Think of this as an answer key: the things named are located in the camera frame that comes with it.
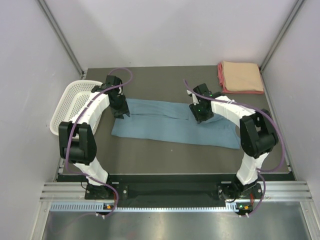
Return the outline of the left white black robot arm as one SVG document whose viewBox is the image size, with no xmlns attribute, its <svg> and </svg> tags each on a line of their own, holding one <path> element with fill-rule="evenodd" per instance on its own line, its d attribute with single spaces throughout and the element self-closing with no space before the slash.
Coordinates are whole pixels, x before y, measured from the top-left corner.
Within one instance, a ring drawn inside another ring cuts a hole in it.
<svg viewBox="0 0 320 240">
<path fill-rule="evenodd" d="M 110 109 L 115 119 L 130 116 L 123 81 L 115 75 L 107 75 L 105 83 L 95 85 L 88 100 L 69 121 L 58 126 L 59 153 L 67 163 L 77 167 L 87 179 L 89 199 L 108 199 L 115 196 L 109 181 L 109 173 L 97 159 L 97 144 L 93 128 L 106 109 Z"/>
</svg>

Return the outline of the blue t shirt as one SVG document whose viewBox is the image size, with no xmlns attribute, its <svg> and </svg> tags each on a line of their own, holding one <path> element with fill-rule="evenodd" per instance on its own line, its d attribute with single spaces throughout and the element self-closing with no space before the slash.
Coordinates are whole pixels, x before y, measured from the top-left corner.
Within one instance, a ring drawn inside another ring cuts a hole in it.
<svg viewBox="0 0 320 240">
<path fill-rule="evenodd" d="M 240 148 L 236 125 L 218 114 L 197 123 L 187 103 L 129 98 L 127 104 L 130 115 L 115 120 L 113 136 Z"/>
</svg>

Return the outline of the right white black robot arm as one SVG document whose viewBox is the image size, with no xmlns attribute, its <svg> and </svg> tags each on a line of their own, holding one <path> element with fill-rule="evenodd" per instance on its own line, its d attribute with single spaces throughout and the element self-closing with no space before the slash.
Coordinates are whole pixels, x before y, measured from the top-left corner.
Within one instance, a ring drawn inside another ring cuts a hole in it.
<svg viewBox="0 0 320 240">
<path fill-rule="evenodd" d="M 256 185 L 263 162 L 279 142 L 270 112 L 240 104 L 221 92 L 212 93 L 205 83 L 186 92 L 192 97 L 189 108 L 197 123 L 218 114 L 239 128 L 242 162 L 231 185 L 222 188 L 220 194 L 224 199 L 245 198 Z"/>
</svg>

